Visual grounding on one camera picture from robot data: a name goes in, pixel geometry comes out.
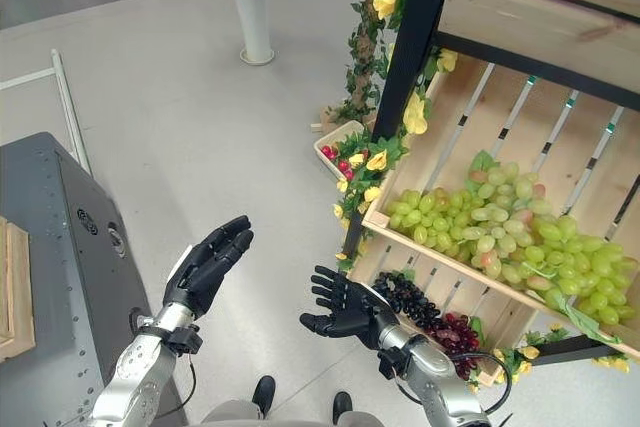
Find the white planter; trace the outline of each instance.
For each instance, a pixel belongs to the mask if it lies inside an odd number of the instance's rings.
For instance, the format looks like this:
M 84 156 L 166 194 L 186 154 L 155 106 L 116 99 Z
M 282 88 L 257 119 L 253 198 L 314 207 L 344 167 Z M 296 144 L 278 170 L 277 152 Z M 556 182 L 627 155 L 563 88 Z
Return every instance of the white planter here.
M 244 49 L 240 58 L 250 65 L 264 65 L 275 53 L 269 42 L 267 0 L 235 0 L 244 34 Z

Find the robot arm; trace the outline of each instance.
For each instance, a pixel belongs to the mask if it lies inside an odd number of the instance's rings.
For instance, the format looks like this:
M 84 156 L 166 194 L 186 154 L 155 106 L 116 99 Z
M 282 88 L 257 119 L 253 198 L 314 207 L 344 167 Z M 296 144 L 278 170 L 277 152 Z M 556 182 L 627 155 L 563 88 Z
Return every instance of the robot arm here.
M 96 400 L 90 427 L 153 422 L 176 357 L 195 354 L 202 344 L 193 322 L 209 310 L 224 275 L 249 248 L 250 227 L 246 216 L 238 217 L 191 249 L 167 284 L 160 313 L 143 321 L 120 355 L 113 378 Z

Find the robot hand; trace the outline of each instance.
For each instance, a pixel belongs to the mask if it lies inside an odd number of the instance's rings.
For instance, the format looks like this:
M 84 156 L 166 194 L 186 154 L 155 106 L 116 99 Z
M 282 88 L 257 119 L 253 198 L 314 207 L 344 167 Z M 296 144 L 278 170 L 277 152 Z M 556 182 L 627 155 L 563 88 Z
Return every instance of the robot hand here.
M 316 304 L 331 310 L 330 315 L 302 314 L 300 322 L 312 332 L 325 337 L 357 336 L 369 349 L 378 350 L 382 331 L 397 325 L 389 305 L 375 292 L 351 282 L 344 275 L 317 265 L 312 275 L 311 292 L 318 295 Z
M 229 272 L 253 239 L 246 215 L 218 227 L 196 245 L 169 279 L 163 305 L 176 302 L 187 307 L 194 318 L 207 313 Z

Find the foot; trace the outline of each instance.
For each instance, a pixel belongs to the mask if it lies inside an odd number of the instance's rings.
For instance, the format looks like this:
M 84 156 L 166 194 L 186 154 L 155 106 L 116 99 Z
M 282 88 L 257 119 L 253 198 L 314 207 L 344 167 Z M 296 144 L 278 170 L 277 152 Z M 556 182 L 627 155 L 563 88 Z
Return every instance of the foot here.
M 260 407 L 262 416 L 266 417 L 271 409 L 273 397 L 276 395 L 276 381 L 270 375 L 263 376 L 256 385 L 251 402 Z
M 338 392 L 333 398 L 333 425 L 338 425 L 340 416 L 351 410 L 353 410 L 351 396 L 346 392 Z

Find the grape bunch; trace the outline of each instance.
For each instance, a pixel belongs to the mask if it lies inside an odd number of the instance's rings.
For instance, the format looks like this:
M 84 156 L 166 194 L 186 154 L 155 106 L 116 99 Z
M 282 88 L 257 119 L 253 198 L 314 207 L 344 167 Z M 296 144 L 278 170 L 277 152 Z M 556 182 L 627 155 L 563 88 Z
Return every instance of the grape bunch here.
M 432 340 L 438 342 L 449 356 L 475 352 L 480 346 L 478 334 L 469 327 L 466 315 L 456 317 L 448 313 L 440 317 L 440 310 L 425 297 L 411 280 L 400 272 L 380 272 L 373 289 L 389 303 L 396 314 L 403 312 L 416 327 L 422 329 Z M 456 372 L 469 380 L 477 365 L 472 359 L 455 360 Z
M 522 291 L 534 291 L 553 309 L 558 295 L 615 325 L 635 315 L 624 294 L 638 262 L 621 245 L 581 234 L 576 220 L 555 217 L 538 174 L 518 164 L 471 171 L 473 188 L 424 194 L 406 190 L 388 205 L 389 227 L 418 244 L 481 270 Z

